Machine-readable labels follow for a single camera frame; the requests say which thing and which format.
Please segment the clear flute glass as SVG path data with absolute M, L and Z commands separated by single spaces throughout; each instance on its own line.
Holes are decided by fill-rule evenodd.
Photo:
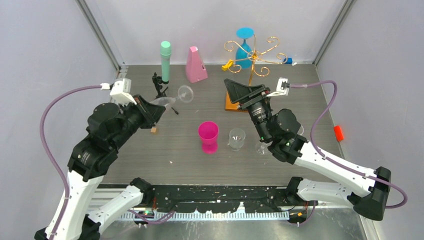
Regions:
M 162 96 L 150 101 L 153 105 L 163 106 L 167 110 L 173 108 L 173 104 L 177 101 L 183 103 L 190 103 L 194 99 L 194 92 L 188 85 L 182 85 L 178 88 L 176 97 Z

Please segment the blue wine glass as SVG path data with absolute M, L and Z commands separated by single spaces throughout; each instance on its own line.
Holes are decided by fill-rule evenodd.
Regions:
M 241 69 L 248 69 L 252 66 L 252 61 L 248 58 L 248 53 L 252 51 L 247 44 L 247 40 L 254 36 L 254 30 L 250 27 L 242 27 L 236 31 L 236 36 L 243 39 L 242 44 L 237 49 L 235 54 L 235 63 L 241 66 Z

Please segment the clear ribbed tumbler glass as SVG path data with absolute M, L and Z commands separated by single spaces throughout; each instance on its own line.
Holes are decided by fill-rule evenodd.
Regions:
M 243 146 L 246 133 L 241 128 L 234 128 L 229 132 L 228 145 L 233 151 L 239 151 Z

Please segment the pink wine glass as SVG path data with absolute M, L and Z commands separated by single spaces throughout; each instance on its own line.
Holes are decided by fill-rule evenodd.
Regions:
M 205 121 L 199 125 L 197 132 L 201 140 L 202 151 L 206 154 L 214 154 L 218 150 L 218 125 L 213 121 Z

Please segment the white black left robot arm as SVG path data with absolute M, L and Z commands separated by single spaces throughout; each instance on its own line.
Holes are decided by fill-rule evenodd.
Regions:
M 67 164 L 69 192 L 63 195 L 66 209 L 58 208 L 50 224 L 35 233 L 37 240 L 98 240 L 104 231 L 129 209 L 153 202 L 153 186 L 135 178 L 117 197 L 89 211 L 97 187 L 117 159 L 119 149 L 139 129 L 150 129 L 166 108 L 134 96 L 126 106 L 98 105 L 87 122 L 87 136 L 72 150 Z

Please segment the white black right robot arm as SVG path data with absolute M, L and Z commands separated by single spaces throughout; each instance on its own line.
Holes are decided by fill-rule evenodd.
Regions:
M 317 146 L 298 134 L 301 124 L 287 108 L 273 114 L 270 89 L 263 84 L 248 86 L 225 79 L 233 104 L 246 110 L 269 152 L 280 162 L 313 170 L 333 182 L 317 182 L 292 177 L 285 198 L 291 205 L 306 201 L 324 201 L 352 208 L 357 214 L 381 221 L 390 193 L 391 171 L 385 167 L 363 167 Z

